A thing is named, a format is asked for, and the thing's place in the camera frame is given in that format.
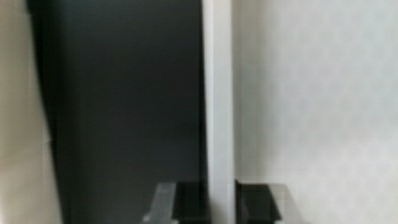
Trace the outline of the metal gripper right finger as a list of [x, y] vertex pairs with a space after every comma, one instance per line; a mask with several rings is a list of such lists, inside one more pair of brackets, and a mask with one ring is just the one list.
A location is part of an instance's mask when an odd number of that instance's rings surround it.
[[285, 184], [237, 183], [237, 224], [308, 224]]

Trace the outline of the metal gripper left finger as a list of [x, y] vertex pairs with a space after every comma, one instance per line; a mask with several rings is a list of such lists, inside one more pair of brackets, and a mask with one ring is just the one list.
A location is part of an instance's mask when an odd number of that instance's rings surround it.
[[209, 193], [200, 182], [168, 182], [157, 185], [141, 224], [210, 224]]

